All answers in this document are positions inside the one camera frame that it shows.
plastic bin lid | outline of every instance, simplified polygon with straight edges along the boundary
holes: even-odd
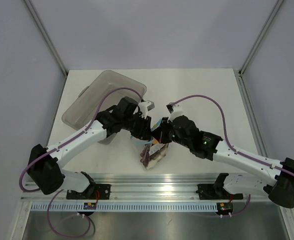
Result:
[[[102,98],[116,88],[132,88],[142,96],[147,91],[146,85],[117,72],[105,70],[90,86],[87,86],[80,92],[77,100],[62,115],[62,121],[70,127],[79,130],[93,118]],[[117,105],[125,96],[140,102],[140,98],[136,93],[129,90],[119,90],[106,98],[100,111],[106,110],[112,105]]]

metal frame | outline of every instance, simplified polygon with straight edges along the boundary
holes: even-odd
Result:
[[[246,80],[244,76],[240,75],[240,72],[235,70],[235,76],[238,81],[239,90],[242,96],[242,100],[249,117],[249,123],[251,131],[253,133],[256,146],[258,147],[259,154],[268,157],[268,150],[265,145],[263,135],[259,129],[259,124],[254,114],[254,106],[252,105],[250,93],[246,87]],[[284,219],[290,239],[294,240],[294,209],[287,209],[280,207],[282,217]]]
[[[51,52],[51,54],[53,55],[54,59],[56,60],[62,74],[65,76],[65,78],[67,78],[68,75],[68,70],[66,69],[65,65],[63,64],[57,50],[55,49],[54,45],[52,44],[50,37],[44,27],[44,25],[41,22],[40,17],[38,16],[38,13],[35,9],[35,7],[33,6],[31,0],[22,0],[23,4],[25,5],[25,7],[27,8],[28,12],[30,13],[30,16],[32,18],[32,20],[34,21],[36,27],[38,28],[43,40],[45,41],[47,47],[49,48],[49,51]]]
[[[240,76],[243,76],[243,74],[247,70],[248,66],[252,62],[254,56],[256,55],[256,52],[259,49],[259,46],[261,45],[261,43],[265,39],[268,31],[270,30],[270,27],[271,27],[272,23],[274,22],[274,20],[275,20],[276,16],[278,15],[278,13],[279,13],[281,7],[283,6],[284,2],[285,2],[285,0],[277,0],[276,4],[272,8],[272,10],[271,10],[265,24],[263,25],[257,39],[253,43],[253,46],[252,46],[252,48],[251,48],[245,62],[243,63],[243,65],[242,65],[242,67],[240,69]]]
[[[109,200],[101,202],[113,203],[207,203],[199,200],[196,193],[200,183],[214,183],[217,174],[151,174],[147,177],[138,175],[91,174],[98,184],[111,184]],[[36,188],[34,182],[27,182],[26,188]],[[49,202],[53,193],[44,195],[42,192],[23,193],[21,201]],[[72,202],[66,200],[66,191],[57,196],[55,202]]]
[[[27,225],[29,213],[31,210],[32,202],[20,202],[19,213],[17,215],[15,224],[12,228],[10,240],[20,240],[23,237]]]

white table surface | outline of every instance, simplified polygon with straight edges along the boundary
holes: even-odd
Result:
[[[49,139],[49,145],[63,140],[75,130],[64,124],[62,114],[77,99],[79,93],[90,85],[103,70],[71,70],[69,72],[58,112]],[[123,69],[115,70],[147,86],[145,100],[155,103],[149,112],[153,123],[168,116],[166,104],[193,94],[207,95],[223,108],[228,136],[234,145],[257,153],[249,121],[232,69]],[[200,130],[223,136],[220,111],[210,101],[192,98],[180,105],[185,115]],[[64,169],[89,174],[205,174],[242,173],[243,171],[222,163],[195,157],[189,150],[171,143],[167,156],[153,169],[146,170],[131,142],[130,133],[121,131],[109,145],[94,144],[72,159]]]

black plastic cover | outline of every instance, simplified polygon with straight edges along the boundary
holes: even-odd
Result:
[[[130,129],[130,133],[133,137],[149,141],[151,140],[151,117],[147,116],[147,118],[135,117],[132,121],[132,126]]]
[[[40,144],[34,146],[31,150],[28,164],[46,152],[47,150]],[[27,171],[28,175],[45,195],[55,192],[63,183],[64,175],[56,162],[57,158],[52,158],[48,155]]]
[[[283,169],[294,173],[293,159],[286,158],[282,164]],[[285,208],[294,208],[294,177],[282,171],[280,176],[277,176],[277,180],[274,186],[267,185],[263,190],[269,194],[269,199],[274,203]]]
[[[133,115],[138,106],[137,101],[130,97],[123,97],[117,107],[114,108],[112,114],[119,120],[124,120]]]
[[[106,110],[99,112],[96,120],[98,120],[102,124],[102,127],[107,130],[107,137],[120,132],[122,129],[121,121],[114,114]]]
[[[199,131],[195,123],[182,115],[166,125],[169,130],[169,139],[175,143],[187,147],[192,154],[201,159],[213,160],[213,154],[222,138],[206,131]]]
[[[154,137],[161,144],[169,144],[172,142],[170,139],[170,132],[172,131],[171,123],[168,122],[168,117],[161,119],[160,125],[151,132]]]

clear plastic container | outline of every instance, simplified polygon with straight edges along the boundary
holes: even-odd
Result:
[[[157,128],[160,124],[159,120],[151,130]],[[169,144],[159,143],[157,140],[152,139],[151,141],[143,141],[133,136],[130,137],[131,142],[137,153],[139,154],[140,162],[148,170],[154,168],[155,165],[163,159],[168,151]]]
[[[62,121],[75,130],[85,126],[94,116],[102,98],[110,91],[117,88],[131,88],[139,92],[142,96],[147,91],[146,85],[121,75],[111,70],[103,71],[90,86],[80,92],[77,100],[62,115]],[[112,105],[117,105],[119,101],[128,96],[140,102],[139,96],[129,90],[119,90],[112,93],[102,104],[100,111],[106,110]],[[102,144],[109,144],[114,135],[100,141]]]

